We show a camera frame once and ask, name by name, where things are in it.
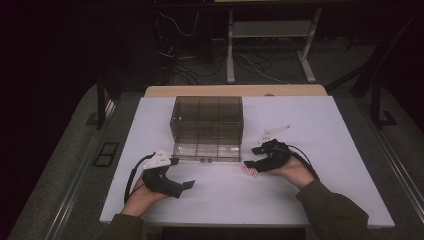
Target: hand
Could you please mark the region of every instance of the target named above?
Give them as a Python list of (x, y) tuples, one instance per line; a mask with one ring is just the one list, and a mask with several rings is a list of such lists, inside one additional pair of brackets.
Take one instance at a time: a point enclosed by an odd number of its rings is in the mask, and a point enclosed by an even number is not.
[(268, 172), (283, 176), (299, 189), (302, 189), (315, 180), (308, 169), (293, 156), (290, 157), (289, 161), (284, 166)]
[(165, 198), (168, 198), (165, 194), (150, 191), (150, 189), (144, 185), (140, 176), (121, 214), (141, 217), (156, 202)]

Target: clear plastic box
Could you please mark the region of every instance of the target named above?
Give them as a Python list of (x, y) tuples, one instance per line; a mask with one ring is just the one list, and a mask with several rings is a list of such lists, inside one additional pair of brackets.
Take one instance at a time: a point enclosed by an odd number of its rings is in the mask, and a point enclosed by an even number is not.
[(170, 125), (174, 156), (201, 162), (241, 161), (241, 97), (177, 97)]

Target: table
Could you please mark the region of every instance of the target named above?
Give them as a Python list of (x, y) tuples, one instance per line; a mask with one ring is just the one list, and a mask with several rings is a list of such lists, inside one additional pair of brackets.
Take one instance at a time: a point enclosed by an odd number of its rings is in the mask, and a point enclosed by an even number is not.
[[(220, 86), (215, 95), (234, 95), (238, 86)], [(322, 182), (335, 192), (346, 195), (369, 215), (369, 227), (394, 226), (370, 175), (332, 97), (313, 86), (315, 96), (299, 96), (302, 86), (267, 86), (265, 92), (284, 92), (292, 88), (292, 96), (258, 96), (266, 87), (247, 88), (243, 96), (245, 129), (241, 145), (244, 160), (259, 159), (250, 153), (258, 145), (264, 129), (290, 124), (292, 128), (278, 138), (302, 149), (311, 159)], [(141, 99), (127, 138), (114, 180), (100, 217), (109, 222), (123, 206), (123, 193), (128, 175), (143, 156), (163, 148), (172, 153), (173, 139), (169, 127), (175, 97), (173, 87), (155, 87)], [(173, 95), (202, 94), (199, 88), (187, 92), (176, 87)], [(257, 178), (245, 175), (240, 163), (200, 163), (181, 161), (167, 173), (176, 182), (196, 180), (193, 189), (184, 191), (180, 199), (167, 199), (155, 205), (143, 218), (162, 226), (238, 226), (238, 227), (305, 227), (308, 221), (299, 202), (298, 191), (285, 180), (267, 174)]]

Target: dark background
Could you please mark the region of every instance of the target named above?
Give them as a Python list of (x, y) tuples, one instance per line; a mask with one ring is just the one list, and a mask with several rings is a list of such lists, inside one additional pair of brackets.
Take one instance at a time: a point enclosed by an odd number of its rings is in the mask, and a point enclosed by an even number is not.
[[(395, 32), (417, 4), (384, 2), (384, 7), (326, 8), (317, 39), (390, 37), (387, 32)], [(155, 50), (151, 24), (154, 13), (122, 16), (110, 11), (87, 12), (81, 10), (80, 2), (66, 0), (6, 0), (0, 4), (0, 238), (4, 239), (78, 102), (99, 77), (113, 98), (119, 98), (122, 91), (143, 90), (149, 85), (166, 84), (167, 80), (166, 72), (161, 70), (163, 59)], [(422, 129), (423, 15), (405, 33), (379, 74)], [(196, 36), (199, 52), (212, 36), (225, 34), (225, 16), (215, 12), (201, 20), (203, 29), (211, 32)]]

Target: sleeve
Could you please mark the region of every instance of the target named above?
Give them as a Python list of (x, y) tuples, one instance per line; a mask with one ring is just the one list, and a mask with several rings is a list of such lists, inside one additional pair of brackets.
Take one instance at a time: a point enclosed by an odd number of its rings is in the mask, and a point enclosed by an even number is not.
[(321, 240), (374, 240), (368, 229), (368, 214), (349, 198), (328, 190), (319, 180), (296, 195), (315, 234)]
[(140, 240), (143, 220), (125, 214), (116, 214), (109, 227), (98, 240)]

